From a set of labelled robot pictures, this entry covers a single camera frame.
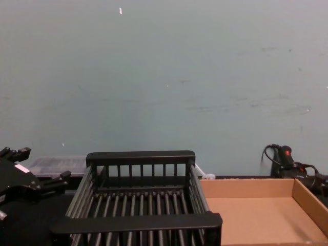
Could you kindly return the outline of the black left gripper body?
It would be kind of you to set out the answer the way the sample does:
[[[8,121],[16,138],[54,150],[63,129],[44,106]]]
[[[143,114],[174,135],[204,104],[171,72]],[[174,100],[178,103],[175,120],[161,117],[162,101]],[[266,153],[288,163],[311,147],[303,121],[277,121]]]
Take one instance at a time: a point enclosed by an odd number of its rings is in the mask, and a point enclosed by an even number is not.
[[[41,183],[27,168],[1,159],[1,205],[16,200],[39,201]]]

